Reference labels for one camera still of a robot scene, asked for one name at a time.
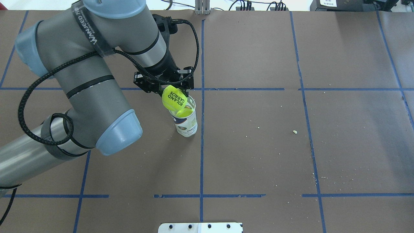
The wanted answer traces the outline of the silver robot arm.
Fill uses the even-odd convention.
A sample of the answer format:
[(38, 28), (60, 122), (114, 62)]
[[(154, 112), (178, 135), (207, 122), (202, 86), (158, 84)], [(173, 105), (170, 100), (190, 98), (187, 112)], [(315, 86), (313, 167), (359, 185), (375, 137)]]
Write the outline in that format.
[[(191, 23), (152, 14), (145, 0), (79, 0), (71, 8), (21, 32), (15, 49), (38, 76), (17, 110), (23, 136), (1, 148), (1, 197), (91, 149), (111, 155), (136, 142), (142, 127), (104, 57), (120, 54), (137, 69), (135, 84), (161, 95), (162, 85), (193, 89), (197, 65), (178, 68), (169, 51), (177, 25)], [(71, 109), (48, 116), (31, 131), (25, 106), (43, 81), (56, 79)]]

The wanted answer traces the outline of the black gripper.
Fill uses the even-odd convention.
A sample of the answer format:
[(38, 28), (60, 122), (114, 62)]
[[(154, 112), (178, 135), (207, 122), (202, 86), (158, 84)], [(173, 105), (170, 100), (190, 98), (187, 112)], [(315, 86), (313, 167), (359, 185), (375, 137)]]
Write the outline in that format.
[(147, 93), (154, 92), (162, 97), (163, 85), (172, 85), (188, 97), (188, 89), (194, 88), (195, 66), (178, 68), (170, 52), (133, 53), (133, 59), (137, 69), (133, 83)]

